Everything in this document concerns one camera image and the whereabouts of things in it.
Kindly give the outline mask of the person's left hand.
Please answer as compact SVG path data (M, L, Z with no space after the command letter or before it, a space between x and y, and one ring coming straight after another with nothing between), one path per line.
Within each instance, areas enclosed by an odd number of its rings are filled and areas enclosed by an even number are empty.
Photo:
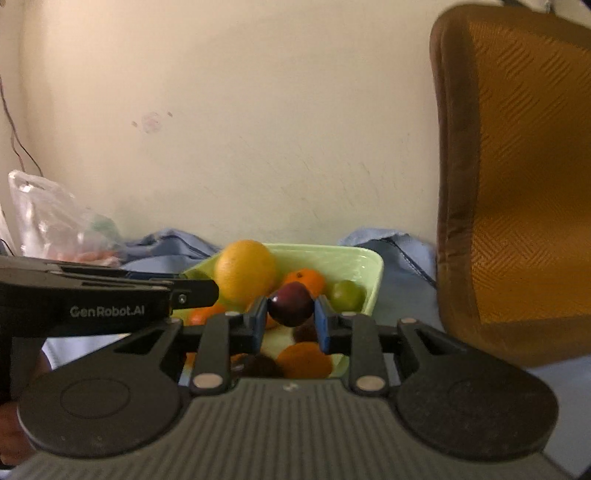
M17 466L28 460L35 449L20 426L16 402L1 405L0 421L1 463L8 467Z

